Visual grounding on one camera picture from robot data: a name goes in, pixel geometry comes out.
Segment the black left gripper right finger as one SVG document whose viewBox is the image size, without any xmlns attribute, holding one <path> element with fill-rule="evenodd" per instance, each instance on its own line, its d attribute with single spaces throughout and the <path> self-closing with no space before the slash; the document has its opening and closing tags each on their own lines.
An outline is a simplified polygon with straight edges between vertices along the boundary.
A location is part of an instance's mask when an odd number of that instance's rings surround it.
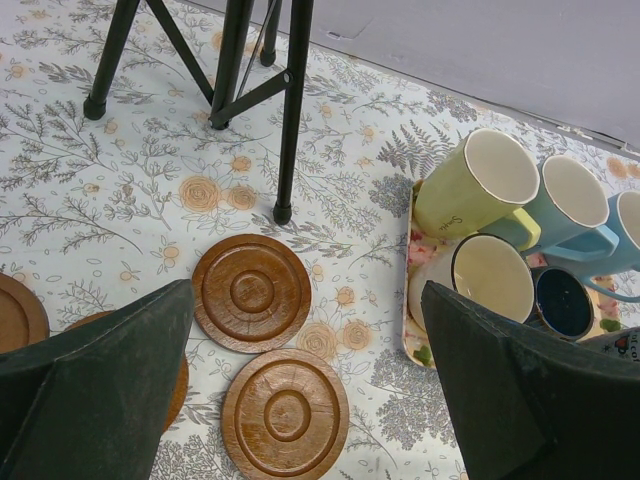
<svg viewBox="0 0 640 480">
<path fill-rule="evenodd" d="M 639 365 L 428 282 L 422 308 L 472 479 L 635 479 Z"/>
</svg>

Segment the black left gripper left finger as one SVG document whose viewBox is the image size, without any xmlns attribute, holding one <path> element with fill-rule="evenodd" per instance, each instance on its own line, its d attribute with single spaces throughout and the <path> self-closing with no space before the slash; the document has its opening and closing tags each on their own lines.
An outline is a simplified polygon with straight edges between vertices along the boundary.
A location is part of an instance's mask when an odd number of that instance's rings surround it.
<svg viewBox="0 0 640 480">
<path fill-rule="evenodd" d="M 3 354 L 2 478 L 149 478 L 193 312 L 179 279 Z"/>
</svg>

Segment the brown wooden coaster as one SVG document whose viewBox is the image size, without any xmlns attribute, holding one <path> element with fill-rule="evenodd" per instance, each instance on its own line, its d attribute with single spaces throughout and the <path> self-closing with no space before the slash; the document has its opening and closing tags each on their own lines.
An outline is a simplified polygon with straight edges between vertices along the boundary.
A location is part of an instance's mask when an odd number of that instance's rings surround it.
<svg viewBox="0 0 640 480">
<path fill-rule="evenodd" d="M 96 319 L 99 319 L 101 317 L 104 317 L 108 314 L 112 313 L 112 310 L 108 310 L 108 311 L 103 311 L 103 312 L 98 312 L 98 313 L 94 313 L 91 314 L 89 316 L 86 316 L 80 320 L 75 321 L 74 323 L 72 323 L 71 325 L 67 326 L 64 331 L 68 331 L 71 329 L 74 329 L 76 327 L 80 327 L 82 325 L 85 325 L 87 323 L 90 323 Z M 189 366 L 188 366 L 188 362 L 186 359 L 186 356 L 183 355 L 182 356 L 182 360 L 181 360 L 181 365 L 180 365 L 180 369 L 179 369 L 179 373 L 176 379 L 176 383 L 173 389 L 173 394 L 171 397 L 171 401 L 169 404 L 169 408 L 168 408 L 168 413 L 167 413 L 167 418 L 165 420 L 164 423 L 164 427 L 163 427 L 163 431 L 166 432 L 169 427 L 173 424 L 173 422 L 175 421 L 175 419 L 177 418 L 178 414 L 180 413 L 180 410 L 184 404 L 184 401 L 186 399 L 187 396 L 187 391 L 188 391 L 188 382 L 189 382 Z"/>
<path fill-rule="evenodd" d="M 31 290 L 2 274 L 0 294 L 1 353 L 24 348 L 50 336 L 46 310 Z"/>
<path fill-rule="evenodd" d="M 280 348 L 310 311 L 311 285 L 301 260 L 264 235 L 240 234 L 213 245 L 198 261 L 192 284 L 198 326 L 235 352 Z"/>
<path fill-rule="evenodd" d="M 348 429 L 338 375 L 319 357 L 291 348 L 242 368 L 221 414 L 227 454 L 248 479 L 319 479 L 341 454 Z"/>
</svg>

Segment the dark blue glazed mug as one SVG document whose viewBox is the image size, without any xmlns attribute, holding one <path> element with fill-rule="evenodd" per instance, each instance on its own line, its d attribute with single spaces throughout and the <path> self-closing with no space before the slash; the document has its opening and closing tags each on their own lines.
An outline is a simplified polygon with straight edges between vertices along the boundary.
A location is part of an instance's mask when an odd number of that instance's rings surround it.
<svg viewBox="0 0 640 480">
<path fill-rule="evenodd" d="M 532 268 L 531 275 L 535 299 L 525 325 L 566 341 L 583 338 L 593 326 L 594 308 L 580 280 L 553 266 Z"/>
</svg>

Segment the grey-blue small mug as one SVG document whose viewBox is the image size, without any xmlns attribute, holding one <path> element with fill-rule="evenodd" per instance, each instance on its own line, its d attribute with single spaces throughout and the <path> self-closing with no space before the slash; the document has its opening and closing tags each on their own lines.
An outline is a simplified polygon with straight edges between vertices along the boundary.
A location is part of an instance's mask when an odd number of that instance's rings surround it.
<svg viewBox="0 0 640 480">
<path fill-rule="evenodd" d="M 581 341 L 580 345 L 590 351 L 638 366 L 639 337 L 639 327 L 634 327 L 595 336 Z"/>
</svg>

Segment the floral tablecloth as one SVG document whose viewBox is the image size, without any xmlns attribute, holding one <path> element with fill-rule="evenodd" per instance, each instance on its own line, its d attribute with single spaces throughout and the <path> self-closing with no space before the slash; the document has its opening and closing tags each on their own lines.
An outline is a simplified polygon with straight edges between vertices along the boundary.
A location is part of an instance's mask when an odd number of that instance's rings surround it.
<svg viewBox="0 0 640 480">
<path fill-rule="evenodd" d="M 608 194 L 639 161 L 312 49 L 293 217 L 272 219 L 283 99 L 210 127 L 210 108 L 146 5 L 105 116 L 87 120 L 115 5 L 1 5 L 1 269 L 43 302 L 53 333 L 189 277 L 217 241 L 262 233 L 289 246 L 312 290 L 292 345 L 323 358 L 351 407 L 332 479 L 463 479 L 437 374 L 402 338 L 406 192 L 478 127 L 538 159 L 567 154 Z"/>
</svg>

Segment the floral serving tray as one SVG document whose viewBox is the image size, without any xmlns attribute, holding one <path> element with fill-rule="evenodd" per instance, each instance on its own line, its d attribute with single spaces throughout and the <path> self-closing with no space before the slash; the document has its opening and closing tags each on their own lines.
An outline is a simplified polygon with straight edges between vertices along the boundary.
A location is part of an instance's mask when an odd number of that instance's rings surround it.
<svg viewBox="0 0 640 480">
<path fill-rule="evenodd" d="M 423 266 L 453 251 L 456 245 L 455 241 L 426 236 L 415 222 L 414 216 L 409 215 L 405 295 L 410 295 L 413 277 Z M 635 328 L 639 325 L 639 305 L 625 299 L 613 298 L 615 294 L 625 297 L 639 293 L 637 273 L 596 276 L 592 281 L 595 285 L 588 287 L 586 291 L 594 307 L 594 323 L 586 335 L 579 340 L 581 343 L 600 335 L 607 335 L 625 328 Z M 418 365 L 433 368 L 435 360 L 424 326 L 414 318 L 409 305 L 404 306 L 403 315 L 402 338 L 407 356 Z"/>
</svg>

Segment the light blue mug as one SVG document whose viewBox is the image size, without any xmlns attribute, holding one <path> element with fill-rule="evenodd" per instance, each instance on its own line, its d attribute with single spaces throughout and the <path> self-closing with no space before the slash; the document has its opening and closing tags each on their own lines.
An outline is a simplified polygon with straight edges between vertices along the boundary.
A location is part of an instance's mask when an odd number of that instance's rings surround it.
<svg viewBox="0 0 640 480">
<path fill-rule="evenodd" d="M 610 208 L 596 178 L 577 160 L 555 155 L 538 165 L 541 183 L 524 212 L 538 225 L 534 240 L 514 213 L 483 228 L 517 247 L 523 254 L 543 253 L 571 261 L 610 256 L 619 236 L 606 226 Z"/>
</svg>

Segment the blue mug with white interior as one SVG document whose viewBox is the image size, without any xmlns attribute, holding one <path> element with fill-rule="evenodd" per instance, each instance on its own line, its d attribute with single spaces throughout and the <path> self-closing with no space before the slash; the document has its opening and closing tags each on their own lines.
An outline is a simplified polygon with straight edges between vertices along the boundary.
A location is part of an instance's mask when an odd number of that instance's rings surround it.
<svg viewBox="0 0 640 480">
<path fill-rule="evenodd" d="M 610 216 L 606 226 L 619 238 L 613 253 L 604 259 L 588 263 L 581 274 L 586 285 L 627 303 L 638 303 L 639 296 L 624 296 L 596 285 L 592 278 L 639 271 L 639 192 L 624 191 L 609 199 Z"/>
</svg>

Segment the yellow-green mug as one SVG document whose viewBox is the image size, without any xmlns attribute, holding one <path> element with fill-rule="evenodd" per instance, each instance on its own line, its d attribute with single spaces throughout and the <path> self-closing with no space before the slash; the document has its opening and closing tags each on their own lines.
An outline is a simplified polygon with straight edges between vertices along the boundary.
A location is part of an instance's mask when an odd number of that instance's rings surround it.
<svg viewBox="0 0 640 480">
<path fill-rule="evenodd" d="M 480 128 L 467 135 L 428 176 L 413 204 L 413 219 L 432 238 L 455 240 L 507 218 L 524 228 L 515 243 L 528 250 L 541 227 L 524 210 L 541 179 L 527 150 L 510 135 Z"/>
</svg>

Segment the black perforated music stand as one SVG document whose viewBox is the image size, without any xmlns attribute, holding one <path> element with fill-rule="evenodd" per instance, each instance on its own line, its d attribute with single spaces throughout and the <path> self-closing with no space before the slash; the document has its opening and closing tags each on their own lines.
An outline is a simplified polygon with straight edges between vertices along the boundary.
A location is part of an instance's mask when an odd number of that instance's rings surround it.
<svg viewBox="0 0 640 480">
<path fill-rule="evenodd" d="M 239 72 L 253 5 L 252 1 L 226 3 L 216 80 L 214 84 L 210 84 L 165 4 L 162 1 L 148 3 L 170 43 L 211 105 L 209 121 L 213 129 L 224 130 L 229 126 L 230 120 L 239 114 L 281 92 L 285 94 L 279 177 L 273 208 L 275 223 L 285 225 L 292 216 L 293 177 L 314 2 L 291 2 L 286 68 L 244 93 L 247 78 L 240 77 Z M 84 116 L 90 120 L 99 120 L 106 112 L 107 96 L 138 6 L 139 3 L 135 0 L 116 2 L 93 85 L 83 104 Z"/>
</svg>

